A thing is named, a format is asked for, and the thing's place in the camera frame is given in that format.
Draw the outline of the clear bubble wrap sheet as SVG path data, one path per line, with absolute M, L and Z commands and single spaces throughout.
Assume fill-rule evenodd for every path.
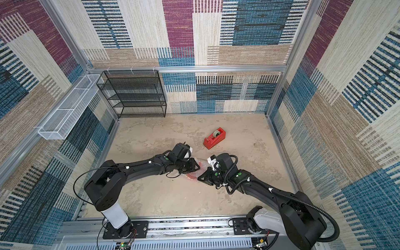
M 187 177 L 189 180 L 196 181 L 199 176 L 201 176 L 207 169 L 210 167 L 210 164 L 208 163 L 207 160 L 205 159 L 198 159 L 194 158 L 195 164 L 194 164 L 194 172 L 185 174 L 184 176 Z

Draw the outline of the red tape dispenser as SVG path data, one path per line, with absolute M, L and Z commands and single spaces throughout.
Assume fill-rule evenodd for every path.
M 226 131 L 222 128 L 218 128 L 211 135 L 204 139 L 203 145 L 210 150 L 218 143 L 223 141 L 226 138 Z

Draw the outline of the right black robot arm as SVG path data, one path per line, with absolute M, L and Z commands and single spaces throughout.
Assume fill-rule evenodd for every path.
M 286 235 L 300 250 L 310 250 L 318 242 L 337 239 L 337 223 L 324 210 L 312 204 L 304 193 L 296 194 L 279 190 L 257 179 L 246 170 L 231 174 L 208 168 L 198 181 L 216 188 L 225 187 L 229 194 L 239 191 L 252 196 L 279 214 L 275 218 L 262 206 L 255 206 L 246 215 L 245 224 L 252 234 L 274 231 L 276 236 Z

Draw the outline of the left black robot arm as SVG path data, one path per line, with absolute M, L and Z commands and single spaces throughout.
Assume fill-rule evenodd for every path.
M 125 184 L 149 176 L 168 174 L 177 170 L 188 174 L 200 170 L 194 158 L 176 158 L 163 154 L 133 163 L 108 160 L 96 170 L 84 185 L 84 190 L 97 211 L 101 212 L 116 230 L 127 228 L 130 218 L 118 204 Z

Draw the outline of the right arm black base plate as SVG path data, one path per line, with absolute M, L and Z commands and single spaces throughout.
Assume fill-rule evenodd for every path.
M 245 217 L 234 217 L 228 220 L 228 226 L 233 229 L 234 235 L 268 235 L 276 234 L 273 230 L 261 229 L 254 231 L 250 229 Z

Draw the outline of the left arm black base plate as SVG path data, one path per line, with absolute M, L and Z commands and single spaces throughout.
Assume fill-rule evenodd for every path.
M 105 226 L 103 240 L 144 239 L 147 236 L 149 221 L 128 221 L 121 228 L 115 229 L 110 222 Z

